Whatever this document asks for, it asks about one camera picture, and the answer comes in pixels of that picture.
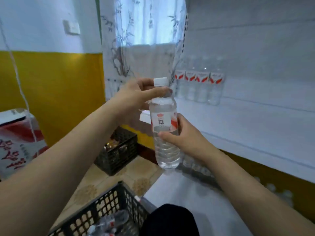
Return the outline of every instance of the red and white bag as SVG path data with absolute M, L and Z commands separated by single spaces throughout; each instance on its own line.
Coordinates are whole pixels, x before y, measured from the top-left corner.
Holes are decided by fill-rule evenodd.
M 13 109 L 0 112 L 0 178 L 8 178 L 48 149 L 36 118 L 27 111 Z

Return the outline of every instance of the person's right hand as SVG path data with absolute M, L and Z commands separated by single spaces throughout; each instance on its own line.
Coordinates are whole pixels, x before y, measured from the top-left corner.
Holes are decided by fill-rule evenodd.
M 197 158 L 203 162 L 207 161 L 209 155 L 219 151 L 214 145 L 195 128 L 183 115 L 177 115 L 179 136 L 170 132 L 159 132 L 158 136 L 168 143 L 177 146 L 181 151 L 189 156 Z

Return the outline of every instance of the black basket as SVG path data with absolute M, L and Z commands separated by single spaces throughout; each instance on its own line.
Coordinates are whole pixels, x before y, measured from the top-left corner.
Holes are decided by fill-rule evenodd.
M 112 138 L 119 145 L 109 151 L 102 149 L 94 164 L 109 176 L 113 176 L 137 156 L 137 134 L 118 127 Z
M 124 225 L 121 234 L 137 235 L 148 211 L 135 200 L 135 195 L 122 181 L 91 201 L 85 208 L 69 216 L 54 227 L 48 236 L 85 236 L 89 227 L 105 215 L 119 210 L 129 212 L 129 221 Z

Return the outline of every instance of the light switch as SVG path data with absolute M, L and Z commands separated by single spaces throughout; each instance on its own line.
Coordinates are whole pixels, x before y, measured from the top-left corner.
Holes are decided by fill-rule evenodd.
M 77 23 L 76 21 L 63 20 L 63 25 L 65 28 L 66 34 L 70 34 L 70 35 L 81 34 L 79 23 Z

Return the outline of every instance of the white curtain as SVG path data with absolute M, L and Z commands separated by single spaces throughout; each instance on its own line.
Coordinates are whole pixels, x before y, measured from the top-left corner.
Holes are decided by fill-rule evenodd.
M 185 0 L 100 0 L 106 100 L 130 77 L 172 82 L 183 47 Z

